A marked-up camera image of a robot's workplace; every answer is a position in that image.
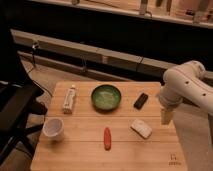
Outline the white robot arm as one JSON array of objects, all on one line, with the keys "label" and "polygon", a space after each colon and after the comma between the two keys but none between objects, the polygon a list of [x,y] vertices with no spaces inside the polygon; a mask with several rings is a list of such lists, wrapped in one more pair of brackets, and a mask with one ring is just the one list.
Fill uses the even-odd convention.
[{"label": "white robot arm", "polygon": [[184,98],[199,106],[213,117],[213,87],[202,81],[205,67],[199,61],[189,61],[167,69],[163,74],[164,85],[158,93],[162,105],[161,123],[167,125],[173,110]]}]

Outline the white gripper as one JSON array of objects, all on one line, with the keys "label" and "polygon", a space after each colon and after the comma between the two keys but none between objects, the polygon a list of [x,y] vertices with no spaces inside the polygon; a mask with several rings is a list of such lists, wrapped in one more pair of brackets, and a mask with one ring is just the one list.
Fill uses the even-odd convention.
[{"label": "white gripper", "polygon": [[[162,94],[158,94],[157,95],[158,100],[160,102],[160,104],[164,107],[164,108],[168,108],[168,124],[170,123],[170,121],[173,119],[173,115],[174,115],[174,109],[177,106],[180,105],[180,103],[182,102],[182,98],[178,97],[176,99],[169,99],[168,97],[163,96]],[[162,125],[166,125],[167,124],[167,112],[164,108],[161,108],[161,123]]]}]

